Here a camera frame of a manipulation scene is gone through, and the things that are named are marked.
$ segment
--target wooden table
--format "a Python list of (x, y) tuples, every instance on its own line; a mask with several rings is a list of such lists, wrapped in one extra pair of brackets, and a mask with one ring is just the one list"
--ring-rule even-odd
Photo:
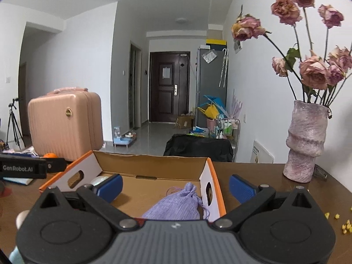
[[(222, 195), (227, 211), (236, 208), (239, 203), (231, 195), (228, 180), (232, 174), (238, 174), (254, 185), (270, 184), (277, 191), (294, 189), (297, 183), (288, 180), (282, 174), (282, 164), (239, 164), (239, 163), (214, 163), (219, 179)], [(0, 247), (9, 255), (15, 246), (16, 226), (15, 219), (18, 213), (30, 209), (39, 197), (38, 188), (45, 180), (34, 180), (29, 186), (12, 183), (7, 185), (13, 194), (0, 198), (3, 206), (3, 216), (0, 218)], [(352, 263), (352, 234), (342, 234), (341, 226), (347, 219), (352, 220), (352, 193), (330, 175), (327, 181), (313, 178), (309, 184), (304, 185), (314, 197), (321, 210), (330, 213), (329, 222), (336, 233), (336, 245), (328, 264)], [(340, 219), (335, 220), (334, 215), (340, 214)]]

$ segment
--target gray ribbed panel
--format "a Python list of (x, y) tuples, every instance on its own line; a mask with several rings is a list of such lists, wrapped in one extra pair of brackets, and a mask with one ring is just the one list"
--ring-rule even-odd
[(261, 264), (248, 256), (235, 236), (217, 232), (206, 221), (147, 221), (136, 232), (121, 233), (93, 264)]

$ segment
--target gray refrigerator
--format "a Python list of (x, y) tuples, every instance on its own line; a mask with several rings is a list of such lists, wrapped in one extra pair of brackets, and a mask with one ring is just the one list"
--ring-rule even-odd
[[(207, 63), (203, 58), (205, 53), (209, 52), (208, 49), (198, 49), (197, 53), (197, 91), (196, 91), (196, 108), (201, 104), (207, 102), (204, 95), (220, 97), (226, 106), (226, 92), (227, 92), (227, 76), (224, 88), (224, 76), (222, 77), (221, 86), (219, 87), (222, 60), (225, 55), (223, 51), (214, 51), (216, 58)], [(203, 113), (198, 109), (195, 112), (195, 124), (199, 127), (207, 127), (207, 119)]]

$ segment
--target black tripod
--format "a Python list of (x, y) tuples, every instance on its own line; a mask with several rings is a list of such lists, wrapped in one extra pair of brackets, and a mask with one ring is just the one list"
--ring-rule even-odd
[(7, 150), (9, 149), (9, 147), (8, 147), (8, 132), (10, 131), (10, 122), (12, 123), (14, 141), (20, 149), (21, 149), (20, 139), (22, 139), (22, 141), (23, 141), (23, 137), (21, 135), (20, 128), (18, 127), (18, 124), (17, 124), (16, 116), (15, 116), (13, 109), (12, 109), (12, 108), (15, 108), (15, 110), (17, 110), (17, 108), (15, 106), (15, 101), (18, 101), (18, 98), (12, 99), (12, 103), (10, 103), (8, 105), (8, 107), (10, 108), (10, 116), (8, 117), (7, 135), (6, 135), (6, 144), (5, 144)]

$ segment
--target cardboard box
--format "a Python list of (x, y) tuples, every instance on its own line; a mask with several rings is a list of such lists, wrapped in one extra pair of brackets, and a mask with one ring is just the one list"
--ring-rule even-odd
[[(140, 218), (166, 196), (169, 188), (184, 188), (188, 182), (196, 185), (198, 196), (210, 212), (209, 221), (215, 221), (226, 214), (219, 181), (209, 158), (136, 156), (90, 151), (39, 189), (43, 192), (48, 186), (55, 185), (61, 191), (75, 191), (100, 174), (113, 173), (119, 173), (124, 184), (121, 194), (111, 204), (129, 216)], [(70, 181), (75, 174), (81, 177), (74, 182)]]
[(187, 115), (187, 116), (178, 116), (176, 121), (176, 127), (179, 129), (187, 129), (192, 128), (192, 121), (194, 116)]

